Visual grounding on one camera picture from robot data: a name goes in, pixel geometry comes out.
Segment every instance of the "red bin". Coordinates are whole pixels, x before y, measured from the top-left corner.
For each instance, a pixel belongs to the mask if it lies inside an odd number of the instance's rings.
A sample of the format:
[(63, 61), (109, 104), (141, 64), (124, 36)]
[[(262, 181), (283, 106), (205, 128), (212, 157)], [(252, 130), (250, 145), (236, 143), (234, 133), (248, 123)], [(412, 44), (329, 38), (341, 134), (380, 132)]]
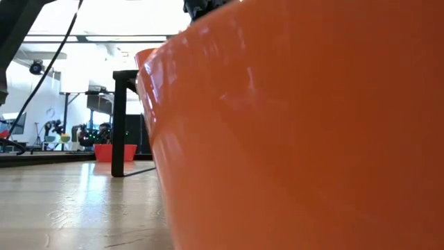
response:
[[(126, 144), (125, 154), (123, 159), (126, 162), (134, 160), (137, 145)], [(95, 144), (94, 153), (96, 154), (96, 161), (100, 163), (110, 163), (112, 161), (112, 144)]]

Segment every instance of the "black cable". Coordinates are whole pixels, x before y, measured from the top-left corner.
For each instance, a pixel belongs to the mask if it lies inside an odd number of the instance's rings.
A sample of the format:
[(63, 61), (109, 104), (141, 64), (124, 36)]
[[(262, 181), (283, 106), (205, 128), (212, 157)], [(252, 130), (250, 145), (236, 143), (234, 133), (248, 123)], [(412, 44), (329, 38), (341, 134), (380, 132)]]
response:
[(23, 147), (22, 145), (20, 145), (20, 144), (18, 144), (18, 143), (16, 143), (16, 142), (13, 142), (13, 141), (7, 140), (7, 139), (0, 138), (0, 143), (3, 144), (3, 147), (5, 147), (5, 146), (13, 146), (13, 147), (18, 148), (18, 149), (20, 150), (20, 152), (17, 153), (18, 156), (24, 154), (25, 151), (26, 151), (26, 148)]
[(60, 52), (63, 49), (63, 46), (65, 45), (65, 43), (68, 40), (69, 35), (71, 35), (71, 31), (74, 27), (74, 24), (76, 23), (77, 20), (77, 13), (80, 10), (80, 7), (82, 6), (83, 0), (80, 0), (78, 2), (78, 7), (77, 7), (77, 12), (74, 14), (71, 24), (69, 25), (68, 31), (65, 35), (65, 38), (63, 38), (62, 43), (60, 43), (60, 46), (58, 47), (56, 53), (54, 54), (54, 57), (51, 59), (51, 62), (49, 63), (48, 67), (45, 69), (43, 76), (41, 77), (39, 83), (35, 86), (35, 89), (33, 90), (33, 92), (29, 95), (28, 99), (25, 101), (25, 104), (23, 105), (22, 109), (20, 110), (17, 118), (15, 119), (14, 123), (12, 123), (12, 126), (9, 130), (9, 135), (8, 137), (6, 137), (6, 139), (9, 139), (9, 137), (12, 135), (12, 132), (14, 131), (14, 128), (17, 125), (17, 122), (20, 120), (20, 117), (22, 117), (26, 107), (28, 106), (29, 102), (33, 99), (33, 97), (35, 96), (35, 93), (37, 93), (37, 91), (39, 90), (40, 86), (43, 84), (44, 79), (48, 76), (49, 71), (51, 70), (51, 68), (53, 67), (54, 63), (57, 60), (58, 55), (60, 54)]

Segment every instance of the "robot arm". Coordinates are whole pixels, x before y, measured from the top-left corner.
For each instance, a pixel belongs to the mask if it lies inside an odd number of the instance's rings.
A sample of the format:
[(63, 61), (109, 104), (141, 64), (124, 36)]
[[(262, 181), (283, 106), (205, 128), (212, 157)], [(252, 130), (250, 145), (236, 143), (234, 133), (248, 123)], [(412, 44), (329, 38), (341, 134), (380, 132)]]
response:
[(235, 0), (184, 0), (183, 11), (189, 13), (194, 22), (220, 6)]

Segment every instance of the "ceiling light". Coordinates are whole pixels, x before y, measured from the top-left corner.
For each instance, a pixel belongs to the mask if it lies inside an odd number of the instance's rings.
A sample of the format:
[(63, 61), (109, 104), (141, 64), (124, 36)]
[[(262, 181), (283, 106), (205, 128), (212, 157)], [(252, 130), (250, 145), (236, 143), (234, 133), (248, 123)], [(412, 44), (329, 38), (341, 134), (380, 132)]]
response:
[(166, 41), (167, 37), (164, 35), (159, 36), (142, 36), (142, 35), (128, 35), (128, 36), (87, 36), (91, 42), (161, 42)]
[[(24, 42), (62, 42), (63, 38), (65, 38), (63, 35), (29, 35), (25, 37)], [(67, 41), (77, 42), (78, 40), (74, 36), (69, 36)]]

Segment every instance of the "hardwood floor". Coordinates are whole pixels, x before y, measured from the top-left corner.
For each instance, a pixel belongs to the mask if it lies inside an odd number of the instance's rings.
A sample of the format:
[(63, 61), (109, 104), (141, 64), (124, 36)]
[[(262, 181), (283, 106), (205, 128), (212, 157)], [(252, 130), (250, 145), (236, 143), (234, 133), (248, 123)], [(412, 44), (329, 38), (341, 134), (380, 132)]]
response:
[[(128, 171), (152, 162), (126, 165)], [(0, 249), (173, 249), (155, 171), (109, 164), (0, 169)]]

